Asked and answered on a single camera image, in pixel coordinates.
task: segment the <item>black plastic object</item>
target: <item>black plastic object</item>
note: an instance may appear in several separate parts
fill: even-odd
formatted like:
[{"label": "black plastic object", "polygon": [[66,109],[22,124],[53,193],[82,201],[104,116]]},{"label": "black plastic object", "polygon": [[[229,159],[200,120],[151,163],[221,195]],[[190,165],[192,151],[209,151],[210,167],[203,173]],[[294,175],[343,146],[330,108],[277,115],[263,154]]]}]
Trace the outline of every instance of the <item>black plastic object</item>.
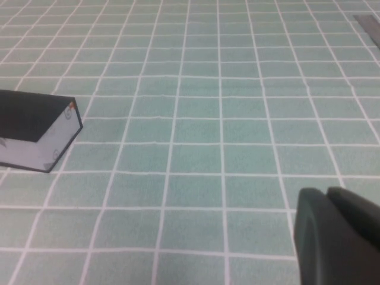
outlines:
[{"label": "black plastic object", "polygon": [[0,166],[50,172],[82,127],[73,97],[0,90]]},{"label": "black plastic object", "polygon": [[380,284],[380,208],[352,192],[302,189],[294,242],[302,285]]}]

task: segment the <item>white grout line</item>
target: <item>white grout line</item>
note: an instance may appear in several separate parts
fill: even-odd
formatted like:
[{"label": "white grout line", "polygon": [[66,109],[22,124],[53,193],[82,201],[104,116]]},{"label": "white grout line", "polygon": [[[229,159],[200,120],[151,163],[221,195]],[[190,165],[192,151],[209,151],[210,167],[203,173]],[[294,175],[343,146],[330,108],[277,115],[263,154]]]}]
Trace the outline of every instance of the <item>white grout line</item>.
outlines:
[{"label": "white grout line", "polygon": [[297,64],[297,67],[298,67],[299,73],[300,73],[300,75],[301,75],[301,77],[302,77],[302,81],[303,81],[303,83],[304,83],[304,85],[305,85],[305,87],[306,87],[306,92],[307,92],[308,97],[309,97],[309,102],[310,102],[310,104],[311,104],[311,106],[312,106],[314,116],[316,117],[316,121],[317,121],[317,124],[318,124],[319,130],[320,130],[321,135],[322,135],[322,138],[323,138],[323,140],[324,140],[324,144],[325,144],[325,146],[326,146],[326,148],[327,148],[327,151],[328,151],[328,153],[329,153],[329,155],[330,155],[331,162],[332,162],[332,164],[333,164],[333,166],[334,166],[335,172],[336,172],[336,174],[337,174],[337,176],[338,176],[338,179],[339,179],[339,183],[340,183],[340,185],[341,185],[342,187],[344,187],[344,181],[343,181],[343,179],[342,179],[342,177],[341,177],[341,173],[340,173],[340,170],[339,170],[339,167],[338,167],[338,163],[337,163],[337,161],[336,161],[336,159],[335,159],[335,155],[334,155],[334,153],[333,153],[333,150],[332,150],[332,148],[331,148],[331,146],[330,146],[330,144],[329,144],[329,142],[328,142],[328,139],[327,139],[326,133],[325,133],[324,128],[323,128],[323,124],[322,124],[322,122],[321,122],[321,120],[320,120],[320,118],[319,118],[318,109],[316,108],[315,103],[314,103],[314,100],[313,100],[313,97],[311,96],[310,87],[309,87],[309,85],[308,85],[308,83],[307,83],[307,81],[306,81],[306,79],[305,79],[305,75],[304,75],[304,73],[303,73],[302,67],[300,66],[300,63],[298,62],[298,57],[297,57],[296,51],[295,51],[295,49],[294,49],[294,47],[293,47],[293,45],[292,45],[292,41],[291,41],[291,39],[290,39],[290,36],[289,36],[289,34],[288,34],[287,27],[286,27],[286,23],[285,23],[285,21],[283,20],[283,16],[282,16],[282,14],[281,14],[281,12],[280,12],[280,8],[279,8],[279,6],[278,6],[277,1],[274,0],[274,3],[275,3],[275,5],[276,5],[276,7],[277,7],[277,10],[279,11],[279,15],[280,15],[280,18],[281,18],[281,22],[283,23],[283,27],[284,27],[284,30],[285,30],[285,33],[286,33],[287,39],[288,39],[289,44],[290,44],[290,48],[291,48],[292,53],[293,53],[293,56],[294,56],[294,58],[295,58],[295,60],[296,60],[296,64]]},{"label": "white grout line", "polygon": [[[254,45],[255,56],[258,59],[259,57],[258,57],[258,51],[257,51],[257,48],[256,48],[256,40],[255,40],[254,27],[252,25],[251,14],[249,13],[249,5],[248,5],[248,1],[247,0],[245,0],[245,5],[246,5],[247,13],[248,13],[248,18],[249,18],[249,26],[250,26],[250,29],[251,29],[252,43]],[[270,115],[270,111],[269,111],[269,107],[268,107],[268,102],[267,102],[267,97],[266,97],[266,92],[265,92],[264,80],[262,78],[262,72],[261,72],[260,63],[257,64],[257,68],[258,68],[258,73],[259,73],[259,78],[260,78],[261,89],[262,89],[262,96],[264,98],[265,114],[266,114],[266,117],[267,117],[267,124],[268,124],[268,129],[269,129],[270,138],[271,138],[271,145],[272,145],[272,149],[273,149],[275,166],[276,166],[277,173],[278,173],[278,181],[279,181],[279,184],[280,184],[280,189],[281,189],[281,194],[282,194],[282,197],[283,197],[285,209],[289,210],[290,209],[289,200],[288,200],[287,195],[286,195],[286,189],[285,189],[285,184],[284,184],[284,180],[283,180],[283,174],[282,174],[282,171],[281,171],[280,158],[278,156],[277,147],[275,145],[274,132],[273,132],[272,123],[271,123],[271,115]],[[287,224],[288,224],[288,228],[289,228],[290,240],[292,241],[293,252],[295,254],[296,248],[295,248],[295,243],[293,241],[292,215],[290,213],[287,213],[286,217],[287,217]]]},{"label": "white grout line", "polygon": [[160,211],[162,208],[165,211],[205,211],[205,212],[247,212],[247,213],[295,213],[296,209],[279,209],[279,208],[234,208],[234,207],[179,207],[179,206],[165,206],[165,207],[101,207],[101,206],[25,206],[25,205],[1,205],[1,210],[59,210],[59,211],[100,211],[105,209],[106,211]]},{"label": "white grout line", "polygon": [[[111,173],[111,170],[62,170],[62,171],[51,171],[51,174],[83,174],[83,173]],[[14,169],[10,172],[12,175],[41,175],[39,172],[32,172],[28,170],[18,170]],[[115,173],[126,174],[126,175],[166,175],[166,172],[131,172],[124,170],[117,170]],[[210,172],[171,172],[170,176],[220,176],[220,173],[210,173]],[[261,177],[261,178],[276,178],[278,174],[276,173],[225,173],[226,177]],[[314,174],[282,174],[283,178],[338,178],[337,175],[314,175]],[[341,175],[343,179],[380,179],[380,175]]]},{"label": "white grout line", "polygon": [[[21,252],[22,248],[0,248],[0,252]],[[45,254],[83,254],[87,252],[87,248],[31,248],[30,253],[45,253]],[[154,248],[95,248],[94,254],[102,253],[120,253],[120,252],[149,252],[154,253]],[[208,257],[223,257],[224,252],[217,251],[192,251],[185,249],[159,249],[160,254],[186,254],[186,255],[201,255]],[[283,260],[296,261],[295,256],[291,255],[265,255],[265,254],[246,254],[230,252],[230,258],[249,258],[258,260]]]},{"label": "white grout line", "polygon": [[178,101],[179,101],[179,93],[180,93],[180,87],[181,87],[183,60],[185,57],[186,35],[187,35],[187,31],[188,31],[190,6],[191,6],[191,0],[188,0],[186,22],[185,22],[185,31],[184,31],[184,35],[183,35],[182,52],[181,52],[180,67],[179,67],[179,73],[178,73],[177,90],[176,90],[175,104],[174,104],[174,110],[173,110],[172,131],[170,133],[170,142],[169,142],[169,150],[168,150],[167,163],[166,163],[164,190],[163,190],[161,209],[160,209],[159,229],[157,232],[157,239],[156,239],[156,245],[155,245],[154,256],[153,256],[151,285],[156,285],[157,272],[159,270],[159,250],[161,247],[162,234],[163,234],[163,228],[164,228],[165,207],[166,207],[167,192],[168,192],[168,188],[169,188],[169,173],[170,173],[170,168],[172,165],[173,145],[174,145],[173,142],[174,142],[175,129],[176,129],[176,118],[177,118],[177,112],[178,112]]},{"label": "white grout line", "polygon": [[[123,35],[122,37],[136,37],[134,35]],[[294,48],[298,49],[327,49],[327,46],[295,46],[293,45]],[[146,46],[141,46],[141,47],[116,47],[117,50],[122,49],[122,50],[140,50],[140,49],[146,49]],[[257,46],[256,47],[258,50],[259,49],[290,49],[290,46]],[[355,48],[364,48],[363,46],[334,46],[334,48],[340,48],[340,49],[355,49]],[[9,50],[9,47],[0,47],[0,50]],[[42,50],[43,48],[41,47],[16,47],[16,50]],[[77,47],[52,47],[49,50],[77,50]],[[82,50],[106,50],[109,49],[111,50],[112,47],[83,47]],[[251,50],[252,47],[239,47],[239,46],[225,46],[221,47],[221,50],[237,50],[237,49],[245,49],[245,50]],[[151,50],[181,50],[180,47],[153,47]],[[186,47],[185,50],[217,50],[217,47]]]},{"label": "white grout line", "polygon": [[[257,64],[257,63],[295,63],[296,61],[279,61],[279,60],[274,60],[274,61],[221,61],[222,64]],[[299,61],[301,63],[335,63],[335,61],[319,61],[319,60],[314,60],[314,61]],[[368,62],[374,62],[374,61],[360,61],[360,60],[352,60],[352,61],[339,61],[339,62],[352,62],[356,64],[360,63],[368,63]],[[11,62],[11,61],[6,61],[4,62],[5,64],[14,64],[14,65],[25,65],[25,64],[33,64],[36,63],[36,61],[18,61],[18,62]],[[70,61],[49,61],[49,62],[38,62],[39,65],[56,65],[56,64],[69,64]],[[106,61],[75,61],[75,64],[83,64],[83,65],[99,65],[99,64],[106,64]],[[133,65],[133,64],[143,64],[143,61],[111,61],[110,64],[124,64],[126,67],[128,65]],[[171,63],[171,64],[180,64],[181,61],[148,61],[148,64],[166,64],[166,63]],[[184,61],[186,64],[217,64],[218,61]]]},{"label": "white grout line", "polygon": [[[158,22],[158,19],[159,19],[162,3],[163,3],[163,1],[161,1],[159,10],[158,10],[157,15],[156,15],[156,21],[154,23],[154,27],[153,27],[153,31],[152,31],[152,34],[151,34],[148,50],[150,50],[152,42],[153,42],[154,32],[155,32],[156,27],[157,27],[157,22]],[[141,69],[140,75],[138,77],[138,82],[137,82],[137,87],[136,87],[135,95],[134,95],[134,98],[133,98],[133,101],[132,101],[132,104],[131,104],[131,108],[129,110],[129,115],[128,115],[129,118],[127,119],[127,122],[126,122],[126,125],[125,125],[125,129],[124,129],[124,132],[123,132],[123,136],[122,136],[122,140],[121,140],[122,142],[125,141],[126,135],[128,133],[129,122],[131,120],[130,116],[132,115],[133,110],[134,110],[134,106],[135,106],[138,90],[140,88],[141,76],[142,76],[142,74],[143,74],[143,72],[145,70],[145,66],[146,66],[146,63],[147,63],[148,55],[149,55],[149,52],[147,52],[147,54],[145,56],[145,61],[144,61],[144,64],[142,65],[142,69]],[[99,229],[100,221],[101,221],[101,219],[103,217],[103,214],[104,214],[104,211],[105,211],[103,208],[105,208],[107,206],[107,201],[108,201],[110,189],[111,189],[111,186],[112,186],[113,178],[115,177],[116,169],[118,167],[118,163],[119,163],[119,160],[120,160],[120,157],[121,157],[121,154],[122,154],[122,150],[123,150],[123,145],[120,144],[118,155],[116,156],[115,164],[113,166],[113,169],[112,169],[112,172],[111,172],[111,176],[110,176],[110,179],[109,179],[109,183],[107,185],[106,193],[105,193],[103,204],[102,204],[102,210],[100,211],[100,213],[99,213],[99,215],[97,217],[97,220],[96,220],[96,223],[95,223],[95,226],[94,226],[94,229],[93,229],[93,233],[92,233],[92,236],[91,236],[90,245],[88,247],[88,252],[87,252],[87,256],[86,256],[86,259],[85,259],[85,263],[84,263],[84,266],[83,266],[83,271],[82,271],[82,275],[81,275],[81,279],[80,279],[80,285],[83,285],[84,282],[85,282],[85,280],[86,280],[87,271],[88,271],[88,268],[90,266],[91,253],[92,253],[92,250],[94,248],[95,238],[96,238],[96,235],[97,235],[97,231]]]},{"label": "white grout line", "polygon": [[[0,78],[11,79],[11,78],[21,78],[22,76],[0,76]],[[76,79],[99,79],[99,76],[28,76],[28,78],[38,78],[38,79],[61,79],[61,78],[76,78]],[[126,76],[104,76],[107,79],[123,79],[123,78],[178,78],[178,75],[173,74],[158,74],[158,75],[126,75]],[[182,78],[194,78],[194,79],[218,79],[218,76],[198,76],[198,75],[182,75]],[[270,76],[263,77],[264,80],[292,80],[292,79],[302,79],[301,76]],[[258,77],[221,77],[222,80],[258,80]],[[380,76],[362,76],[362,77],[304,77],[304,79],[309,80],[327,80],[327,81],[340,81],[340,80],[380,80]]]},{"label": "white grout line", "polygon": [[223,207],[223,248],[224,248],[224,285],[231,284],[230,260],[229,260],[229,236],[227,219],[227,198],[226,198],[226,175],[224,166],[224,133],[223,133],[223,99],[221,83],[221,51],[220,51],[220,5],[216,0],[217,6],[217,31],[218,31],[218,89],[219,89],[219,129],[220,129],[220,178],[221,178],[221,203]]}]

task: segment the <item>square tile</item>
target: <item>square tile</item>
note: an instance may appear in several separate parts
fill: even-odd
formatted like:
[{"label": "square tile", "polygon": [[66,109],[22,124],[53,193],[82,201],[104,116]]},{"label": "square tile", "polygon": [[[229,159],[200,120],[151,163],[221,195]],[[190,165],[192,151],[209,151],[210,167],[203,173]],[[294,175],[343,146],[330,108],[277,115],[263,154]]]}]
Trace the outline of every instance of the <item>square tile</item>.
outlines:
[{"label": "square tile", "polygon": [[380,76],[380,67],[374,62],[342,62],[340,65],[348,77]]},{"label": "square tile", "polygon": [[98,214],[99,211],[45,210],[41,213],[30,246],[87,248]]},{"label": "square tile", "polygon": [[224,284],[222,257],[160,254],[157,285]]},{"label": "square tile", "polygon": [[58,78],[25,78],[18,87],[18,90],[52,94],[55,90],[58,80]]},{"label": "square tile", "polygon": [[229,212],[231,252],[293,255],[286,214]]},{"label": "square tile", "polygon": [[277,151],[284,174],[335,174],[333,162],[325,147],[277,147]]},{"label": "square tile", "polygon": [[333,61],[334,58],[327,47],[295,47],[299,61]]},{"label": "square tile", "polygon": [[73,63],[67,72],[67,76],[101,76],[106,68],[106,64],[78,64]]},{"label": "square tile", "polygon": [[159,231],[159,211],[104,212],[95,248],[154,248]]},{"label": "square tile", "polygon": [[295,57],[289,47],[280,47],[278,49],[258,49],[260,61],[294,61]]},{"label": "square tile", "polygon": [[370,119],[380,118],[380,113],[379,113],[380,100],[360,99],[360,102]]},{"label": "square tile", "polygon": [[252,48],[250,49],[221,49],[220,60],[223,61],[254,61],[255,54]]},{"label": "square tile", "polygon": [[274,141],[278,144],[323,144],[316,121],[272,121]]},{"label": "square tile", "polygon": [[143,68],[143,64],[109,64],[104,74],[107,77],[112,76],[138,76]]},{"label": "square tile", "polygon": [[342,77],[339,66],[333,62],[301,62],[306,77]]},{"label": "square tile", "polygon": [[221,207],[221,179],[218,176],[171,175],[166,205],[172,207]]},{"label": "square tile", "polygon": [[223,98],[224,118],[265,118],[262,99]]},{"label": "square tile", "polygon": [[3,205],[43,205],[55,175],[8,174],[0,185]]},{"label": "square tile", "polygon": [[171,119],[131,119],[125,141],[168,143],[171,134]]},{"label": "square tile", "polygon": [[164,175],[127,175],[113,179],[109,207],[159,207],[164,191]]},{"label": "square tile", "polygon": [[268,122],[252,120],[224,120],[225,143],[270,143]]},{"label": "square tile", "polygon": [[255,35],[255,41],[256,41],[256,46],[258,46],[259,48],[290,46],[286,35],[258,34],[258,35]]},{"label": "square tile", "polygon": [[315,107],[321,118],[362,118],[355,99],[315,98]]},{"label": "square tile", "polygon": [[325,121],[323,127],[330,144],[376,144],[367,122]]},{"label": "square tile", "polygon": [[46,49],[39,62],[71,62],[76,53],[77,51],[72,49]]},{"label": "square tile", "polygon": [[150,252],[104,252],[91,256],[86,284],[141,284],[151,282],[153,254]]},{"label": "square tile", "polygon": [[86,36],[90,32],[92,25],[72,25],[72,26],[64,26],[60,32],[58,33],[58,36]]},{"label": "square tile", "polygon": [[32,64],[1,64],[0,76],[2,77],[22,77],[26,75]]},{"label": "square tile", "polygon": [[219,76],[217,63],[213,62],[185,62],[182,67],[183,75],[190,76]]},{"label": "square tile", "polygon": [[17,285],[79,283],[86,254],[28,253],[17,275]]},{"label": "square tile", "polygon": [[338,61],[371,61],[371,54],[365,47],[335,47],[333,49]]},{"label": "square tile", "polygon": [[47,77],[47,76],[63,76],[69,64],[36,64],[29,72],[29,76]]},{"label": "square tile", "polygon": [[290,40],[293,46],[326,46],[325,40],[320,34],[291,34]]},{"label": "square tile", "polygon": [[177,117],[219,118],[219,100],[181,97],[178,101]]},{"label": "square tile", "polygon": [[352,34],[326,34],[326,40],[330,46],[361,46],[360,38]]},{"label": "square tile", "polygon": [[217,48],[217,36],[188,36],[186,38],[186,48]]},{"label": "square tile", "polygon": [[347,189],[377,205],[380,205],[378,179],[345,178],[344,183],[346,184]]},{"label": "square tile", "polygon": [[0,253],[0,283],[7,284],[16,268],[20,252],[1,252]]},{"label": "square tile", "polygon": [[126,145],[121,153],[118,170],[165,172],[168,152],[168,145]]},{"label": "square tile", "polygon": [[216,23],[188,23],[187,34],[217,34],[217,32]]},{"label": "square tile", "polygon": [[272,118],[314,118],[309,99],[268,99]]},{"label": "square tile", "polygon": [[220,211],[165,211],[161,248],[223,251]]},{"label": "square tile", "polygon": [[253,47],[252,36],[251,35],[239,36],[239,35],[232,35],[232,34],[228,36],[220,36],[220,47],[221,48]]},{"label": "square tile", "polygon": [[300,76],[295,62],[261,62],[263,77],[297,77]]},{"label": "square tile", "polygon": [[118,145],[75,145],[65,170],[112,170],[118,150]]},{"label": "square tile", "polygon": [[137,78],[103,78],[100,80],[97,95],[133,96],[136,92]]},{"label": "square tile", "polygon": [[228,176],[226,200],[232,208],[284,208],[277,178]]},{"label": "square tile", "polygon": [[231,258],[230,272],[233,284],[300,284],[296,261]]},{"label": "square tile", "polygon": [[151,44],[152,48],[181,48],[183,46],[183,36],[154,36]]},{"label": "square tile", "polygon": [[301,25],[297,22],[287,22],[286,28],[289,34],[296,33],[309,33],[309,34],[318,34],[319,29],[317,25],[313,22],[303,22]]},{"label": "square tile", "polygon": [[120,24],[97,24],[91,30],[90,36],[118,36],[121,31],[122,25]]},{"label": "square tile", "polygon": [[219,96],[218,79],[182,78],[179,87],[180,96]]},{"label": "square tile", "polygon": [[180,61],[181,57],[182,57],[182,49],[150,49],[149,54],[148,54],[148,62]]},{"label": "square tile", "polygon": [[220,173],[220,147],[174,145],[171,172]]},{"label": "square tile", "polygon": [[302,188],[316,188],[323,193],[327,188],[340,186],[337,178],[284,178],[286,196],[291,209],[297,209],[298,196]]},{"label": "square tile", "polygon": [[378,96],[379,80],[361,78],[349,80],[349,82],[354,87],[357,96]]},{"label": "square tile", "polygon": [[147,54],[146,49],[116,49],[112,55],[111,61],[117,62],[144,62]]},{"label": "square tile", "polygon": [[63,78],[57,89],[57,95],[92,95],[98,79]]},{"label": "square tile", "polygon": [[43,49],[15,49],[6,58],[5,62],[34,62],[41,55]]},{"label": "square tile", "polygon": [[102,206],[110,174],[62,174],[49,199],[52,206]]},{"label": "square tile", "polygon": [[305,83],[298,78],[265,78],[265,93],[270,96],[307,96]]},{"label": "square tile", "polygon": [[225,145],[227,173],[277,173],[272,147]]},{"label": "square tile", "polygon": [[351,96],[352,90],[345,79],[306,79],[311,96]]},{"label": "square tile", "polygon": [[174,142],[218,143],[220,142],[219,121],[177,120]]},{"label": "square tile", "polygon": [[0,246],[24,247],[36,214],[36,210],[0,210]]},{"label": "square tile", "polygon": [[93,100],[90,111],[88,112],[89,117],[127,117],[129,110],[132,105],[131,98],[120,98],[120,97],[96,97]]},{"label": "square tile", "polygon": [[218,61],[217,49],[187,49],[184,61]]},{"label": "square tile", "polygon": [[138,95],[176,95],[177,78],[142,78]]},{"label": "square tile", "polygon": [[332,151],[343,175],[378,175],[378,147],[333,147]]},{"label": "square tile", "polygon": [[84,37],[56,37],[50,48],[79,48]]},{"label": "square tile", "polygon": [[[251,32],[251,29],[249,28],[249,23],[246,22],[235,22],[235,23],[220,23],[219,24],[219,31],[220,34],[249,34]],[[210,28],[209,33],[217,33],[213,29]]]},{"label": "square tile", "polygon": [[260,80],[222,79],[221,95],[230,96],[261,96],[262,88]]},{"label": "square tile", "polygon": [[84,48],[113,48],[116,45],[117,39],[118,37],[90,36],[85,41],[83,47]]},{"label": "square tile", "polygon": [[172,117],[175,99],[171,97],[137,97],[132,112],[134,117]]},{"label": "square tile", "polygon": [[148,62],[143,75],[178,75],[181,64],[179,62]]},{"label": "square tile", "polygon": [[258,78],[257,63],[223,63],[221,64],[221,76]]}]

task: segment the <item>black object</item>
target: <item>black object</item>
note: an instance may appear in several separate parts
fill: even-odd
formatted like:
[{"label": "black object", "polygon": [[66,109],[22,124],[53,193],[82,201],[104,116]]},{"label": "black object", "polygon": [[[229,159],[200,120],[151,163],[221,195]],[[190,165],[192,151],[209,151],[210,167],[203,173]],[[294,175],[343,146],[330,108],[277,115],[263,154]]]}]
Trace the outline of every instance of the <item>black object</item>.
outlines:
[{"label": "black object", "polygon": [[82,127],[73,97],[0,90],[0,166],[50,172]]},{"label": "black object", "polygon": [[373,15],[354,15],[354,19],[362,26],[372,41],[380,48],[380,24]]},{"label": "black object", "polygon": [[302,285],[380,284],[380,208],[348,190],[302,189],[294,242]]}]

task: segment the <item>teal tiled surface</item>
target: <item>teal tiled surface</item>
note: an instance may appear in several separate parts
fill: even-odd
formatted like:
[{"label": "teal tiled surface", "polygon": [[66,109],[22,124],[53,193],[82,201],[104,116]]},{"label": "teal tiled surface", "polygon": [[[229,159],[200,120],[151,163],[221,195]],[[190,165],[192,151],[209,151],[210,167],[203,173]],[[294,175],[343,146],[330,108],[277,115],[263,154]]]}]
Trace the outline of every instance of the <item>teal tiled surface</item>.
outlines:
[{"label": "teal tiled surface", "polygon": [[0,88],[75,96],[84,122],[51,174],[0,168],[0,284],[298,285],[300,188],[380,204],[363,12],[0,0]]}]

